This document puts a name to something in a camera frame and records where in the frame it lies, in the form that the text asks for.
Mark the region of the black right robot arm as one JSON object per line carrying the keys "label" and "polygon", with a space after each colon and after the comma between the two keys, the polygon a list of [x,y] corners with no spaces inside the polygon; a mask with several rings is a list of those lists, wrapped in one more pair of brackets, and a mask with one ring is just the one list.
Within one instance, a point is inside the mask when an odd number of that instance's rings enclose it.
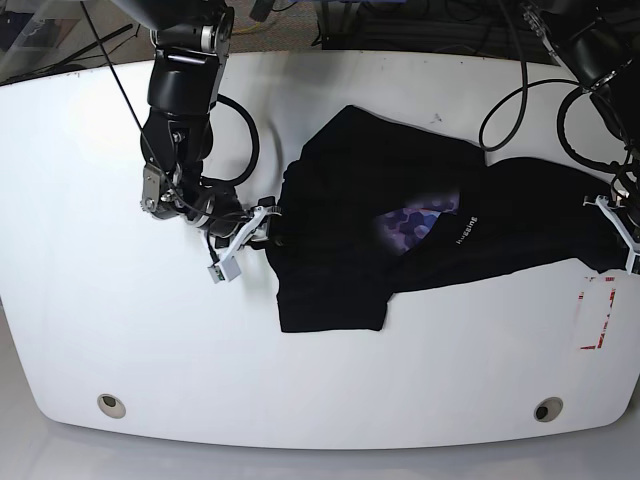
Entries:
{"label": "black right robot arm", "polygon": [[[141,128],[145,160],[141,207],[159,220],[187,224],[227,240],[246,222],[236,194],[254,171],[259,137],[237,102],[220,95],[235,12],[224,1],[120,1],[118,7],[150,32],[154,63],[149,114]],[[230,180],[205,176],[213,147],[211,110],[223,104],[247,122],[252,143],[245,170]]]}

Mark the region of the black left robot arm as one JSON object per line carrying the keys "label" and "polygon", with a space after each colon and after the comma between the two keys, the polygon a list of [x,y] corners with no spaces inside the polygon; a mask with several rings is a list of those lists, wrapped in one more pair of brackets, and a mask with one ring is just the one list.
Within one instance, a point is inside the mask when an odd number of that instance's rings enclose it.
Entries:
{"label": "black left robot arm", "polygon": [[639,207],[639,53],[605,19],[617,1],[524,1],[523,16],[549,54],[578,83],[573,99],[590,94],[609,132],[632,159],[623,164],[590,160],[569,144],[565,118],[572,101],[558,112],[557,133],[565,152],[580,165],[614,176],[628,191],[628,207]]}

